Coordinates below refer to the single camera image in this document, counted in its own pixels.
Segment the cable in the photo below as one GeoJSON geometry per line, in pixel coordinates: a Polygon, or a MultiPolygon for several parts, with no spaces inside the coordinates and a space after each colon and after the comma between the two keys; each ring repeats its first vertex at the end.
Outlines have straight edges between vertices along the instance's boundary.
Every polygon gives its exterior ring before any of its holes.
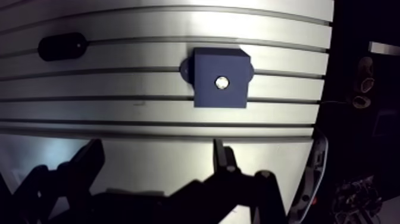
{"type": "Polygon", "coordinates": [[[378,220],[378,224],[382,224],[382,222],[380,221],[380,217],[378,214],[375,215],[376,219],[378,220]]]}

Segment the dark background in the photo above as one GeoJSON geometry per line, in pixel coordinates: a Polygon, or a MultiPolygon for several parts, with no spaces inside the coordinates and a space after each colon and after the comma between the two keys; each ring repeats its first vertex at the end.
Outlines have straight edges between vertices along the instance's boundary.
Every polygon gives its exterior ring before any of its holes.
{"type": "Polygon", "coordinates": [[[328,72],[317,120],[329,140],[329,155],[318,203],[305,223],[332,223],[330,204],[336,185],[344,181],[374,175],[383,200],[400,195],[400,58],[368,51],[370,41],[400,46],[400,1],[336,0],[331,25],[328,72]],[[359,110],[345,102],[354,95],[362,57],[373,59],[376,82],[366,94],[371,106],[359,110]]]}

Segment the horizontal groove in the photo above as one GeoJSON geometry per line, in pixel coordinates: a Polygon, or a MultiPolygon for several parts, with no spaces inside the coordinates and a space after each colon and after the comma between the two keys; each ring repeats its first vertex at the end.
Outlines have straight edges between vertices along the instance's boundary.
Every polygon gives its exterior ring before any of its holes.
{"type": "Polygon", "coordinates": [[[269,70],[254,70],[254,74],[266,75],[266,76],[280,76],[280,77],[291,77],[300,79],[324,79],[325,76],[320,74],[309,74],[309,73],[296,73],[288,71],[269,71],[269,70]]]}
{"type": "Polygon", "coordinates": [[[325,53],[325,48],[316,46],[300,45],[295,43],[285,43],[278,41],[263,41],[258,39],[225,38],[225,37],[204,37],[204,36],[165,36],[165,37],[146,37],[146,38],[124,38],[91,41],[91,45],[111,45],[127,43],[146,43],[146,42],[202,42],[202,43],[233,43],[245,45],[274,46],[279,48],[297,49],[302,51],[312,51],[325,53]]]}
{"type": "Polygon", "coordinates": [[[14,7],[19,7],[21,5],[24,5],[26,3],[32,2],[34,0],[19,0],[18,2],[14,2],[8,5],[4,5],[3,7],[0,7],[0,12],[1,11],[5,11],[5,10],[9,10],[10,8],[14,8],[14,7]]]}
{"type": "Polygon", "coordinates": [[[301,15],[293,15],[287,13],[278,13],[273,11],[263,11],[263,10],[254,10],[254,9],[246,9],[246,8],[233,8],[233,7],[212,7],[212,6],[151,6],[151,7],[134,7],[134,8],[120,8],[113,10],[102,10],[102,11],[92,11],[81,14],[74,15],[66,15],[58,18],[52,18],[49,20],[42,20],[35,23],[25,24],[22,26],[13,27],[7,30],[0,31],[0,35],[4,35],[7,33],[12,33],[28,28],[32,28],[35,26],[40,26],[42,24],[50,23],[57,20],[62,20],[66,18],[76,18],[76,17],[87,17],[92,15],[102,15],[102,14],[114,14],[114,13],[139,13],[139,12],[154,12],[154,11],[212,11],[212,12],[221,12],[221,13],[238,13],[238,14],[250,14],[250,15],[263,15],[269,17],[276,18],[286,18],[290,20],[303,21],[307,23],[314,23],[324,26],[329,26],[328,21],[319,20],[316,18],[310,18],[301,15]]]}
{"type": "Polygon", "coordinates": [[[23,50],[23,51],[16,51],[16,52],[12,52],[12,53],[7,53],[7,54],[1,54],[0,55],[0,59],[4,59],[4,58],[11,58],[11,57],[19,57],[19,56],[24,56],[27,54],[36,54],[38,53],[38,50],[35,49],[28,49],[28,50],[23,50]]]}
{"type": "MultiPolygon", "coordinates": [[[[83,96],[83,97],[30,97],[0,99],[2,102],[44,102],[44,101],[193,101],[192,96],[168,95],[120,95],[120,96],[83,96]]],[[[248,98],[248,102],[283,103],[283,104],[318,104],[316,100],[280,99],[280,98],[248,98]]]]}
{"type": "Polygon", "coordinates": [[[313,127],[314,124],[253,124],[253,123],[194,123],[194,122],[123,122],[112,120],[47,120],[47,119],[0,119],[0,122],[43,123],[64,125],[113,125],[113,126],[165,126],[165,127],[313,127]]]}
{"type": "MultiPolygon", "coordinates": [[[[179,72],[179,67],[137,67],[137,68],[110,68],[110,69],[85,69],[85,70],[72,70],[72,71],[56,71],[48,73],[38,74],[27,74],[23,76],[9,76],[0,77],[0,82],[13,81],[19,79],[35,79],[41,77],[56,77],[56,76],[75,76],[75,75],[86,75],[86,74],[110,74],[110,73],[165,73],[165,72],[179,72]]],[[[301,79],[323,79],[324,76],[319,74],[308,74],[308,73],[295,73],[295,72],[283,72],[283,71],[267,71],[267,70],[255,70],[257,75],[266,76],[281,76],[281,77],[293,77],[301,79]]]]}
{"type": "Polygon", "coordinates": [[[12,135],[47,136],[57,138],[124,138],[124,139],[165,139],[171,141],[212,141],[214,138],[221,138],[230,142],[303,142],[310,141],[310,136],[189,136],[189,135],[141,135],[137,133],[118,131],[98,131],[79,129],[48,129],[48,128],[19,128],[2,127],[0,133],[12,135]]]}
{"type": "Polygon", "coordinates": [[[55,76],[74,76],[84,74],[109,74],[109,73],[135,73],[135,72],[179,72],[179,67],[138,67],[138,68],[114,68],[114,69],[84,69],[72,71],[56,71],[47,73],[27,74],[17,77],[0,77],[0,82],[18,80],[18,79],[34,79],[41,77],[55,76]]]}

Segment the wire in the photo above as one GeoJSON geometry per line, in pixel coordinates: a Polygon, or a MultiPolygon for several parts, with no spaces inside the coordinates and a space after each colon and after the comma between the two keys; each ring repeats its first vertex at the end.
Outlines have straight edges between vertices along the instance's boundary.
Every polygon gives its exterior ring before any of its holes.
{"type": "Polygon", "coordinates": [[[322,101],[320,104],[348,104],[348,103],[341,102],[341,101],[328,100],[328,101],[322,101]]]}
{"type": "Polygon", "coordinates": [[[378,214],[375,215],[376,219],[378,220],[378,224],[382,224],[382,222],[380,221],[380,217],[378,214]]]}

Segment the brushed metal surface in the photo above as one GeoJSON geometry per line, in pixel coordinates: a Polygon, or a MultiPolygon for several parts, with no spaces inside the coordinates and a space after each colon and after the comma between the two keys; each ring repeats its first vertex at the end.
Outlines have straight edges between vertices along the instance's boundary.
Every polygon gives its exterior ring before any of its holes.
{"type": "Polygon", "coordinates": [[[0,14],[0,31],[75,14],[154,6],[246,8],[300,15],[326,21],[332,21],[333,18],[333,1],[327,0],[44,0],[31,1],[2,12],[0,14]]]}
{"type": "Polygon", "coordinates": [[[400,46],[370,42],[370,52],[376,54],[400,55],[400,46]]]}
{"type": "Polygon", "coordinates": [[[291,137],[311,136],[312,127],[180,127],[180,126],[128,126],[128,125],[71,125],[48,123],[0,122],[0,131],[4,129],[53,130],[54,132],[86,132],[96,138],[107,135],[121,135],[125,138],[133,135],[171,135],[171,136],[207,136],[207,137],[291,137]]]}
{"type": "MultiPolygon", "coordinates": [[[[248,97],[319,100],[323,80],[255,75],[248,97]]],[[[194,96],[180,73],[116,73],[0,82],[0,99],[85,96],[194,96]]]]}
{"type": "Polygon", "coordinates": [[[247,108],[195,108],[193,101],[0,103],[2,119],[313,124],[318,105],[248,102],[247,108]]]}
{"type": "Polygon", "coordinates": [[[86,69],[179,67],[194,47],[240,48],[256,70],[324,75],[328,55],[269,46],[214,43],[133,43],[90,46],[78,60],[46,62],[38,54],[0,59],[0,77],[86,69]]]}
{"type": "Polygon", "coordinates": [[[205,11],[75,17],[0,36],[0,54],[35,49],[46,36],[79,32],[88,41],[151,37],[253,39],[329,48],[331,27],[283,18],[205,11]]]}
{"type": "Polygon", "coordinates": [[[5,7],[10,7],[18,2],[23,2],[25,0],[2,0],[0,1],[0,10],[4,10],[5,7]]]}
{"type": "MultiPolygon", "coordinates": [[[[32,168],[46,164],[54,169],[87,141],[0,135],[0,142],[1,172],[15,191],[18,182],[32,168]]],[[[275,173],[288,211],[312,141],[225,144],[233,148],[244,173],[253,175],[258,170],[275,173]]],[[[133,192],[163,191],[170,195],[189,181],[204,180],[213,173],[212,142],[104,140],[104,149],[106,163],[91,187],[94,194],[118,188],[133,192]]]]}

